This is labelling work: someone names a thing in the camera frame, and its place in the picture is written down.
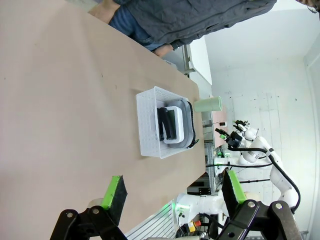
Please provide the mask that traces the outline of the person's right hand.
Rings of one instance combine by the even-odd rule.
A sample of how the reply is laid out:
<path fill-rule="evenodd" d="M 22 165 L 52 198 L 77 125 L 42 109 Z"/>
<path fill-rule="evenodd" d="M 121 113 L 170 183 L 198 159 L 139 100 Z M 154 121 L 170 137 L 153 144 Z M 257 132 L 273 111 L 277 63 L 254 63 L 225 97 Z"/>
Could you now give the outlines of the person's right hand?
<path fill-rule="evenodd" d="M 103 0 L 95 5 L 88 13 L 102 22 L 109 24 L 120 5 L 113 0 Z"/>

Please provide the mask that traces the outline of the person's left hand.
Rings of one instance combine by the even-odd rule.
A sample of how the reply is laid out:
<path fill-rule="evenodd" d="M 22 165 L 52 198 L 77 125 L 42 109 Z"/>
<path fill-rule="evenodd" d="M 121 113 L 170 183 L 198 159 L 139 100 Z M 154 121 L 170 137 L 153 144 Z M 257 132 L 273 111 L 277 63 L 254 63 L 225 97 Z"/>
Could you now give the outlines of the person's left hand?
<path fill-rule="evenodd" d="M 166 54 L 170 53 L 173 50 L 174 50 L 174 48 L 172 47 L 171 44 L 164 44 L 162 46 L 159 46 L 158 48 L 156 48 L 152 52 L 155 55 L 157 55 L 158 57 L 162 58 L 163 56 L 165 56 Z"/>

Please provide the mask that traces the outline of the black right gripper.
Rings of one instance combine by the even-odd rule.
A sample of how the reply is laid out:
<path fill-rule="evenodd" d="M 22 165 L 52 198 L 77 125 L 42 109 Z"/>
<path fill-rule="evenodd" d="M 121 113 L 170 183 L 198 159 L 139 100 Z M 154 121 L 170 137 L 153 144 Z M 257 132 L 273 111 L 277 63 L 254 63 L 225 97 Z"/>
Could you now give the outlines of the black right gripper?
<path fill-rule="evenodd" d="M 249 128 L 248 121 L 235 120 L 233 122 L 233 127 L 240 132 L 246 132 Z M 215 131 L 219 134 L 219 137 L 225 141 L 228 145 L 228 149 L 235 151 L 236 149 L 242 149 L 245 147 L 245 140 L 237 132 L 233 131 L 228 134 L 225 130 L 221 128 L 216 128 Z"/>

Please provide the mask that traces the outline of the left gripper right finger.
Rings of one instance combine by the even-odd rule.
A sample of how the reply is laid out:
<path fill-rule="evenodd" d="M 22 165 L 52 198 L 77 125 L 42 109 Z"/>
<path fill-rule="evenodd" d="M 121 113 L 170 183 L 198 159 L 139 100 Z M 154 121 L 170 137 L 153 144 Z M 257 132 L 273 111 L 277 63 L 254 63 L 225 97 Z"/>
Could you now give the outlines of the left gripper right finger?
<path fill-rule="evenodd" d="M 219 240 L 244 240 L 249 232 L 260 232 L 265 240 L 299 240 L 298 229 L 289 205 L 280 200 L 270 205 L 246 198 L 236 174 L 223 171 L 222 195 L 229 215 Z"/>

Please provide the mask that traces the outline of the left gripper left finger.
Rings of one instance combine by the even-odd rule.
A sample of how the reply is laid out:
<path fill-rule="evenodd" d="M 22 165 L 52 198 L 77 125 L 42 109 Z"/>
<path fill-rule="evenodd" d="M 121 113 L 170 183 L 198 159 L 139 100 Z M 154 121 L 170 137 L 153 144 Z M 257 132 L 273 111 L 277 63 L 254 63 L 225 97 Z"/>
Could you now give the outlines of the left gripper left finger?
<path fill-rule="evenodd" d="M 125 240 L 119 223 L 128 193 L 122 175 L 111 178 L 100 203 L 79 213 L 74 209 L 63 210 L 51 234 L 51 240 Z"/>

